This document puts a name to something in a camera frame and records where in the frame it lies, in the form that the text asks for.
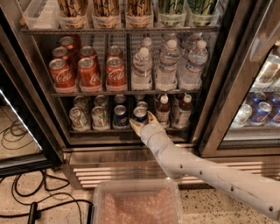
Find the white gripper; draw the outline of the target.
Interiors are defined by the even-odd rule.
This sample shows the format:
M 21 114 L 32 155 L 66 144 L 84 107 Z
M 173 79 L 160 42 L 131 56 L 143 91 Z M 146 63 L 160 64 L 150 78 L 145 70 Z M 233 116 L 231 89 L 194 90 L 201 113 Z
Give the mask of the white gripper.
M 130 127 L 141 137 L 142 142 L 148 147 L 154 147 L 156 142 L 167 140 L 167 135 L 163 126 L 158 123 L 158 119 L 148 110 L 149 124 L 143 125 L 132 118 L 129 119 Z

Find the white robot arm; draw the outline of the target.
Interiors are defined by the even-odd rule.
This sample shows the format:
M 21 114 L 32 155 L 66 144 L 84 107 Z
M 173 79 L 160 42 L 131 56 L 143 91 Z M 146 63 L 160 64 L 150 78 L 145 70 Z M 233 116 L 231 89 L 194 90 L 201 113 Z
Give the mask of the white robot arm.
M 193 176 L 280 221 L 279 181 L 217 164 L 178 147 L 152 113 L 148 114 L 147 123 L 135 119 L 129 123 L 169 178 Z

